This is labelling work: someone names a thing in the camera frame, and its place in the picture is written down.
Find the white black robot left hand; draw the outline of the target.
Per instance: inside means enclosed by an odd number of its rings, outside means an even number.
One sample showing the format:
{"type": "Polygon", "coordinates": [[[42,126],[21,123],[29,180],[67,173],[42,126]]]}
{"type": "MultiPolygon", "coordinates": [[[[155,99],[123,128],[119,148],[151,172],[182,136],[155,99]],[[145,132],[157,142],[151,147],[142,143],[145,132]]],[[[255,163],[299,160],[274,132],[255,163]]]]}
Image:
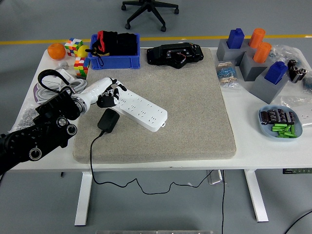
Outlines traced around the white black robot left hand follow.
{"type": "Polygon", "coordinates": [[[98,96],[103,94],[107,88],[113,84],[119,86],[123,91],[127,90],[125,86],[117,79],[109,77],[102,78],[101,80],[91,84],[79,94],[80,98],[83,100],[83,104],[86,104],[86,106],[90,108],[91,104],[96,103],[98,96]]]}

